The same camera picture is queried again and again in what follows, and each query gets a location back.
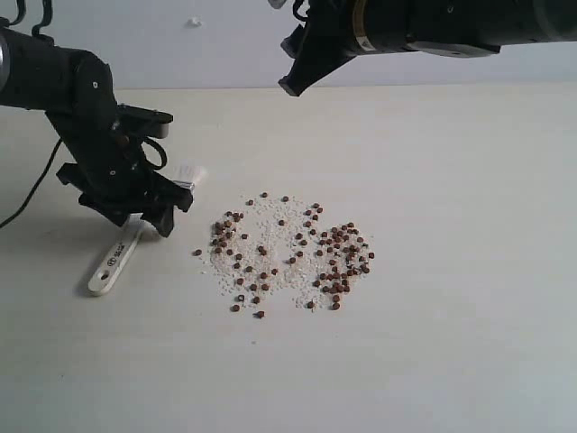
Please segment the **white wall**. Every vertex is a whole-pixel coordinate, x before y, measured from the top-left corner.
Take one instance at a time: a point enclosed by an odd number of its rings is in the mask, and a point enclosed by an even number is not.
[[[41,0],[27,0],[28,31]],[[14,0],[0,14],[12,16]],[[291,61],[279,44],[297,22],[266,0],[53,0],[48,33],[62,46],[94,51],[113,68],[120,88],[272,87]],[[204,25],[186,27],[190,17]],[[426,54],[357,59],[322,85],[573,80],[577,43],[507,47],[499,56],[454,60]]]

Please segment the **robotic arm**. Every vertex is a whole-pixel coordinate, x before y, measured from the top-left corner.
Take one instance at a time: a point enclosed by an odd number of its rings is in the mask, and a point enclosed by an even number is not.
[[[269,0],[280,9],[287,0]],[[575,0],[295,0],[303,22],[282,43],[293,58],[280,85],[299,96],[357,56],[428,52],[469,59],[504,45],[577,41]]]
[[[32,36],[8,28],[23,19],[24,0],[17,0],[16,20],[0,19],[0,105],[46,113],[77,162],[64,164],[57,176],[82,192],[81,205],[118,226],[142,213],[168,236],[174,207],[187,212],[193,201],[189,189],[156,172],[167,155],[151,137],[166,137],[172,115],[118,105],[108,65],[89,51],[54,46],[41,34],[52,17],[51,0],[42,3],[44,17]],[[146,159],[144,143],[159,153],[160,166]]]

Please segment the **white brush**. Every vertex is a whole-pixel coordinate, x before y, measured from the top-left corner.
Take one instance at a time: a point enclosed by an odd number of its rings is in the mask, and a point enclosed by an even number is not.
[[[206,177],[207,173],[203,167],[193,168],[190,165],[182,164],[176,170],[174,183],[182,188],[194,190]],[[131,215],[124,224],[123,231],[108,251],[100,266],[88,282],[88,292],[92,296],[103,296],[114,286],[116,279],[128,263],[131,255],[140,241],[142,232],[146,227],[146,222],[140,219],[140,215]]]

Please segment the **pile of seeds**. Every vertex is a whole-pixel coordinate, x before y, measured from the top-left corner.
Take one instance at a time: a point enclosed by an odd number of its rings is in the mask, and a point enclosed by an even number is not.
[[[318,203],[264,192],[213,224],[210,263],[232,312],[264,318],[262,306],[278,290],[293,290],[297,307],[341,308],[375,255],[354,223],[321,229],[323,212]]]

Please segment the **white table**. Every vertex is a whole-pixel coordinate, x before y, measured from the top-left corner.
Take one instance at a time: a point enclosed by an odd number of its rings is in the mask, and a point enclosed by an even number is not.
[[[172,167],[209,177],[91,299],[118,229],[58,183],[60,152],[0,232],[1,431],[574,431],[577,85],[117,97],[174,114]],[[57,137],[15,110],[0,131],[7,216]],[[264,320],[231,314],[200,273],[209,224],[263,189],[374,235],[338,313],[279,296]]]

